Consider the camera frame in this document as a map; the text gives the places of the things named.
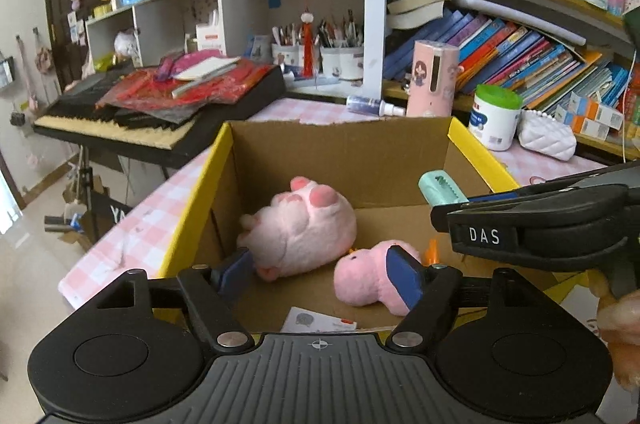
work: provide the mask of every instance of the mint green object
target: mint green object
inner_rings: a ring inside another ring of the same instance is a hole
[[[441,169],[423,174],[418,181],[420,192],[432,207],[468,201],[456,182]]]
[[[476,87],[476,97],[499,108],[522,108],[522,97],[520,95],[510,89],[504,89],[495,84],[479,84]]]

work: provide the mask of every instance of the pink checkered tablecloth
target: pink checkered tablecloth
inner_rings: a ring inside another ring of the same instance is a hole
[[[298,120],[305,124],[332,124],[376,120],[350,113],[343,105],[297,99],[280,99],[254,115],[252,121]],[[82,306],[125,270],[142,268],[155,277],[171,242],[191,190],[198,181],[210,149],[156,189],[113,227],[69,274],[58,290],[73,308]],[[602,167],[574,157],[564,163],[522,149],[517,142],[506,152],[495,152],[521,185],[549,180]]]

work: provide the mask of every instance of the tiled floor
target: tiled floor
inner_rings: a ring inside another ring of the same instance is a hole
[[[92,166],[111,188],[111,196],[124,201],[124,175]],[[82,249],[43,229],[46,214],[62,214],[64,187],[65,179],[48,188],[0,236],[0,372],[9,379],[0,379],[3,423],[34,424],[42,417],[27,377],[27,360],[36,343],[71,312],[57,286],[82,256]]]

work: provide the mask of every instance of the red book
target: red book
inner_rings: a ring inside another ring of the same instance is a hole
[[[502,84],[502,83],[507,81],[507,79],[510,77],[511,73],[513,73],[518,68],[520,68],[520,67],[524,66],[525,64],[527,64],[530,60],[533,60],[533,58],[538,57],[540,54],[542,54],[550,46],[551,46],[551,43],[549,41],[547,41],[546,39],[540,39],[540,41],[538,41],[536,44],[534,44],[527,52],[522,54],[521,58],[516,59],[516,61],[514,61],[509,66],[504,68],[504,70],[500,71],[499,73],[496,73],[486,83],[487,84],[497,84],[497,85],[500,86],[500,84]]]
[[[478,63],[485,55],[491,52],[498,44],[503,42],[506,38],[511,36],[516,30],[517,26],[509,22],[501,30],[498,30],[489,40],[480,46],[473,54],[469,55],[464,61],[460,63],[462,66],[462,74],[465,71],[470,70]]]

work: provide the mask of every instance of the human hand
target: human hand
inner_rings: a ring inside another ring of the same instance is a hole
[[[615,299],[609,282],[598,270],[590,270],[589,289],[600,301],[597,324],[606,341],[616,380],[627,391],[640,387],[640,290]]]

